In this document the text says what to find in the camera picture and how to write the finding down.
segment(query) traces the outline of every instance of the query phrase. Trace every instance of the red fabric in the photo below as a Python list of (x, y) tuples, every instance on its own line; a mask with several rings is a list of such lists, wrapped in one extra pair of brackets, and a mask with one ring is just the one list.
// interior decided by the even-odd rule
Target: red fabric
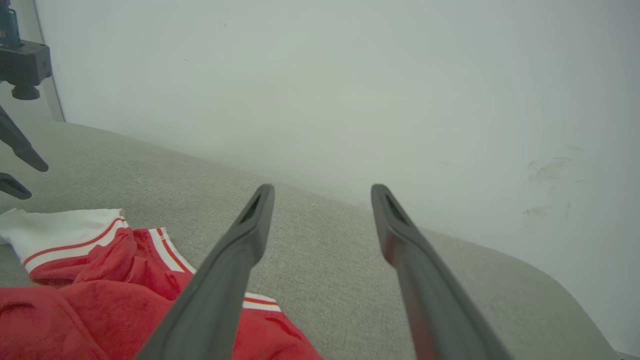
[[(133, 359), (192, 274), (169, 270), (148, 230), (127, 228), (30, 276), (47, 286), (0, 289), (0, 359)], [(243, 309), (234, 359), (320, 357), (283, 313)]]

